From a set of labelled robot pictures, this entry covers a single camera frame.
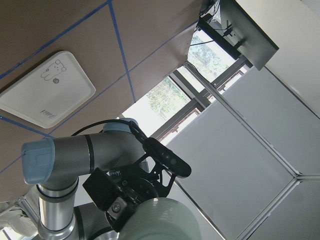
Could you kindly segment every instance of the pale green rounded object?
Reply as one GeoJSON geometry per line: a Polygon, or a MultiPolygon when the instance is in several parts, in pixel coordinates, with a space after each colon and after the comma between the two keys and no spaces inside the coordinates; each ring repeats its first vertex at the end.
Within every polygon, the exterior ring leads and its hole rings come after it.
{"type": "Polygon", "coordinates": [[[181,202],[159,197],[143,202],[119,234],[119,240],[201,240],[198,222],[181,202]]]}

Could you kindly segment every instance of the bolt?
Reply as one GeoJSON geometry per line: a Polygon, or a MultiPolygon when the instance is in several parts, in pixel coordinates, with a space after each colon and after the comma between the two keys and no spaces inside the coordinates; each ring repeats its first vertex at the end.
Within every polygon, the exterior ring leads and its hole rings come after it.
{"type": "Polygon", "coordinates": [[[120,203],[115,202],[115,203],[112,205],[112,211],[113,211],[115,214],[117,214],[117,213],[120,212],[120,210],[121,210],[121,205],[120,205],[120,203]]]}

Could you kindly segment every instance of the cartoon bear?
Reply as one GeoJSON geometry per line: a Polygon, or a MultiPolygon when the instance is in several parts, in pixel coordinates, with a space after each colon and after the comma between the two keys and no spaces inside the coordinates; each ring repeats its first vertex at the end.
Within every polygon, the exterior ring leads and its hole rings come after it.
{"type": "Polygon", "coordinates": [[[42,74],[41,78],[48,81],[53,79],[54,76],[59,75],[60,73],[67,70],[67,68],[62,64],[62,62],[58,59],[54,63],[52,63],[42,74]]]}

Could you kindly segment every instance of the blue tape line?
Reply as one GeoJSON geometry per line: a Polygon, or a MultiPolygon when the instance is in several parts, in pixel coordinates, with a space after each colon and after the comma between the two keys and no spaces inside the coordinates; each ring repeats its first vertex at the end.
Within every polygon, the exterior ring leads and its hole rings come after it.
{"type": "Polygon", "coordinates": [[[76,112],[74,112],[71,116],[69,116],[66,120],[64,120],[62,123],[60,123],[57,127],[55,127],[49,134],[52,134],[54,131],[56,131],[58,128],[60,128],[63,124],[65,124],[67,121],[69,121],[71,118],[73,118],[77,113],[79,113],[82,109],[84,109],[86,106],[88,106],[90,103],[92,103],[94,100],[96,100],[101,94],[103,94],[105,91],[107,91],[109,88],[111,88],[114,84],[116,84],[120,79],[122,79],[124,75],[119,77],[116,81],[114,81],[112,84],[110,84],[107,88],[105,88],[102,92],[100,92],[97,96],[92,98],[90,101],[88,101],[85,105],[83,105],[81,108],[79,108],[76,112]]]}
{"type": "Polygon", "coordinates": [[[78,26],[79,24],[81,24],[83,21],[85,21],[86,19],[88,19],[89,17],[91,17],[93,14],[95,14],[96,12],[98,12],[100,9],[104,8],[106,5],[108,5],[111,2],[111,0],[106,1],[105,3],[101,4],[100,6],[98,6],[96,9],[94,9],[93,11],[91,11],[90,13],[88,13],[87,15],[85,15],[83,18],[81,18],[79,21],[77,21],[76,23],[72,24],[70,27],[68,27],[66,30],[64,30],[63,32],[61,32],[59,35],[55,36],[53,39],[51,39],[50,41],[48,41],[46,44],[44,44],[42,47],[40,47],[37,51],[35,51],[33,54],[31,54],[30,56],[28,56],[26,59],[22,60],[21,62],[19,62],[17,65],[15,65],[13,68],[9,69],[8,71],[6,71],[5,73],[0,75],[0,79],[4,78],[5,76],[7,76],[9,73],[11,73],[12,71],[14,71],[15,69],[19,68],[21,65],[23,65],[25,62],[27,62],[28,60],[30,60],[31,58],[33,58],[35,55],[37,55],[38,53],[40,53],[42,50],[44,50],[45,48],[47,48],[49,45],[53,44],[56,40],[58,40],[59,38],[61,38],[63,35],[65,35],[67,32],[69,32],[70,30],[74,29],[76,26],[78,26]]]}
{"type": "Polygon", "coordinates": [[[196,24],[198,22],[195,21],[193,23],[191,23],[189,26],[187,26],[185,29],[183,29],[181,32],[178,32],[176,35],[174,35],[173,37],[169,38],[167,41],[165,41],[163,44],[161,44],[156,50],[154,50],[152,53],[150,53],[148,56],[146,56],[143,60],[141,60],[137,65],[135,65],[133,68],[131,68],[129,70],[129,72],[131,72],[133,69],[135,69],[136,67],[138,67],[140,64],[142,64],[146,59],[148,59],[151,55],[153,55],[156,51],[158,51],[160,48],[162,48],[164,45],[166,45],[168,42],[170,42],[172,39],[174,39],[176,36],[178,36],[179,34],[183,33],[185,30],[187,30],[188,28],[190,28],[192,25],[196,24]]]}
{"type": "Polygon", "coordinates": [[[36,134],[40,134],[40,135],[42,135],[42,136],[45,136],[46,138],[51,138],[51,139],[54,138],[53,136],[50,135],[50,133],[49,133],[49,134],[46,134],[46,133],[44,133],[44,132],[42,132],[42,131],[35,130],[35,129],[33,129],[32,127],[29,127],[29,126],[26,126],[26,125],[24,125],[24,124],[22,124],[22,123],[19,123],[19,122],[17,122],[17,121],[11,120],[11,119],[9,119],[9,118],[7,118],[7,117],[5,117],[5,116],[1,116],[1,115],[0,115],[0,120],[5,121],[5,122],[10,123],[10,124],[13,124],[13,125],[16,125],[16,126],[18,126],[18,127],[20,127],[20,128],[29,130],[29,131],[34,132],[34,133],[36,133],[36,134]]]}
{"type": "Polygon", "coordinates": [[[0,171],[0,174],[2,174],[5,170],[7,170],[9,167],[11,167],[13,164],[15,164],[21,157],[22,157],[22,155],[19,156],[19,157],[18,157],[16,160],[14,160],[12,163],[10,163],[8,166],[6,166],[4,169],[2,169],[2,170],[0,171]]]}
{"type": "Polygon", "coordinates": [[[116,16],[115,16],[114,7],[112,6],[112,2],[110,2],[110,4],[109,4],[109,9],[110,9],[110,14],[111,14],[112,22],[113,22],[113,27],[114,27],[116,39],[118,41],[120,52],[121,52],[121,55],[122,55],[124,69],[125,69],[125,72],[126,72],[126,74],[128,76],[129,85],[130,85],[130,89],[131,89],[131,93],[132,93],[132,98],[133,98],[133,101],[136,102],[135,92],[134,92],[134,88],[132,87],[132,82],[131,82],[131,77],[130,77],[130,74],[129,74],[129,71],[128,71],[128,65],[127,65],[127,60],[126,60],[126,56],[125,56],[125,51],[124,51],[124,48],[122,46],[122,41],[121,41],[121,38],[120,38],[120,33],[119,33],[118,25],[117,25],[117,20],[116,20],[116,16]]]}

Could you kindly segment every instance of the white tray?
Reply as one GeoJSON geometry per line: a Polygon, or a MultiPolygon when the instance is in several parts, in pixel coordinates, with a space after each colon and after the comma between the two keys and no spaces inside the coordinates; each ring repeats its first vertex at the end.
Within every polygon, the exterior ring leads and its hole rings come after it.
{"type": "Polygon", "coordinates": [[[60,51],[1,92],[0,109],[48,129],[95,92],[72,53],[60,51]]]}

